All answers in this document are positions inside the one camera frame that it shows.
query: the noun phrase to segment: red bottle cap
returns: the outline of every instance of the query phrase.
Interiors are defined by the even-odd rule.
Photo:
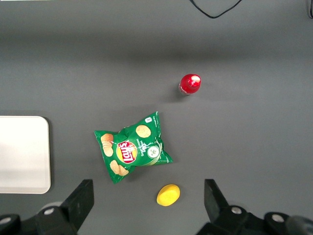
[[[184,94],[193,94],[200,89],[201,78],[196,74],[187,74],[185,75],[179,84],[179,89]]]

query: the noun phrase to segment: chip bag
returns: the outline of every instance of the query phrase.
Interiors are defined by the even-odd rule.
[[[163,150],[158,112],[120,132],[94,132],[103,160],[112,181],[116,184],[131,173],[136,166],[172,163]]]

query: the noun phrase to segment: screw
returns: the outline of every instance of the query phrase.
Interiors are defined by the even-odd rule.
[[[44,215],[50,215],[54,212],[54,208],[48,209],[44,211]]]
[[[241,214],[242,213],[242,211],[239,207],[232,207],[231,212],[233,212],[234,214]]]
[[[11,217],[6,217],[6,218],[0,220],[0,225],[6,224],[6,223],[10,222],[11,220],[12,220]]]
[[[272,219],[278,223],[283,223],[285,220],[281,215],[273,214]]]

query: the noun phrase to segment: black cable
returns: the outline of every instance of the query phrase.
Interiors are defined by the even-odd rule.
[[[313,19],[312,5],[313,5],[313,0],[311,0],[311,7],[310,7],[310,17]]]
[[[220,17],[221,15],[225,14],[227,11],[230,11],[231,9],[233,9],[235,6],[237,6],[242,0],[239,0],[235,5],[233,5],[231,8],[227,9],[226,11],[224,11],[223,13],[217,15],[217,16],[210,16],[209,14],[207,14],[206,12],[204,12],[200,7],[198,7],[198,5],[195,3],[194,0],[190,0],[190,2],[199,10],[201,11],[203,14],[205,14],[207,17],[211,18],[211,19],[216,19],[218,17]]]

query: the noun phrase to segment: lay's logo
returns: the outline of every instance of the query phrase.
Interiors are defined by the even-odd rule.
[[[132,142],[124,141],[117,145],[116,154],[122,162],[129,164],[136,160],[137,148]]]

